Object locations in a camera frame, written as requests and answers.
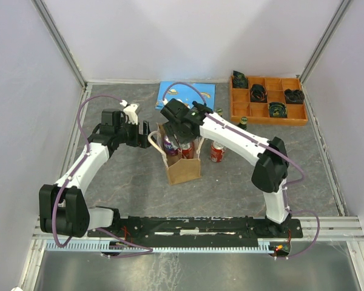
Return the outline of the red cola can front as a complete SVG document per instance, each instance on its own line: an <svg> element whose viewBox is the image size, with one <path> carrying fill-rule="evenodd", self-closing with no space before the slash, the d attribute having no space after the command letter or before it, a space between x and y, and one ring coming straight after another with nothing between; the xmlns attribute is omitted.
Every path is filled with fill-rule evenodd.
<svg viewBox="0 0 364 291"><path fill-rule="evenodd" d="M194 143L187 142L180 144L181 157L183 159L193 159L194 158Z"/></svg>

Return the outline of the purple soda can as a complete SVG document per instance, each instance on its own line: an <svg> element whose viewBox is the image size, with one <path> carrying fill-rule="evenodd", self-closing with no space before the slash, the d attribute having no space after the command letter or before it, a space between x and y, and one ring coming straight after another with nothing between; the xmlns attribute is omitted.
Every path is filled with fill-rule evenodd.
<svg viewBox="0 0 364 291"><path fill-rule="evenodd" d="M164 151L169 156L177 156L179 147L178 144L172 142L167 135L163 136Z"/></svg>

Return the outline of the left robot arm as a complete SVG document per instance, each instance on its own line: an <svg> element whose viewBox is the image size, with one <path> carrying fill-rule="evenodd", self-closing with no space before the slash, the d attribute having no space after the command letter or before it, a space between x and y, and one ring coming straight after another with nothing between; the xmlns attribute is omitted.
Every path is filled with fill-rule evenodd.
<svg viewBox="0 0 364 291"><path fill-rule="evenodd" d="M41 187L39 218L44 233L80 238L96 228L108 236L121 232L122 222L116 209L90 208L84 196L98 170L121 144L143 149L150 146L149 123L139 122L138 112L138 104L127 105L123 110L103 110L101 122L87 137L83 152L71 168L54 184Z"/></svg>

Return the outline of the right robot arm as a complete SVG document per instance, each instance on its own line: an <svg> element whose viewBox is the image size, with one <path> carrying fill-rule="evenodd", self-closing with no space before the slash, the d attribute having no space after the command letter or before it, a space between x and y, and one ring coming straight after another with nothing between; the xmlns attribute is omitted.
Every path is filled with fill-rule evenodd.
<svg viewBox="0 0 364 291"><path fill-rule="evenodd" d="M190 109L173 98L164 105L161 114L167 119L163 128L170 140L185 144L197 138L210 139L254 166L251 181L263 192L267 232L280 237L288 231L291 214L285 206L283 191L289 162L284 142L280 138L268 140L255 136L195 101Z"/></svg>

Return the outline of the burlap canvas tote bag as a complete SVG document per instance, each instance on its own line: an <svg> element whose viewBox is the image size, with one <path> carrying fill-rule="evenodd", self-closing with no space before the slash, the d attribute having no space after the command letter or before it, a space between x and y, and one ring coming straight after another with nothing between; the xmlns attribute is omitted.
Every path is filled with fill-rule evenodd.
<svg viewBox="0 0 364 291"><path fill-rule="evenodd" d="M147 138L150 144L160 153L166 169L166 175L170 185L181 184L201 177L201 147L204 138L193 141L193 158L186 159L178 153L170 156L163 147L163 137L166 134L162 124L157 124L157 129L152 131Z"/></svg>

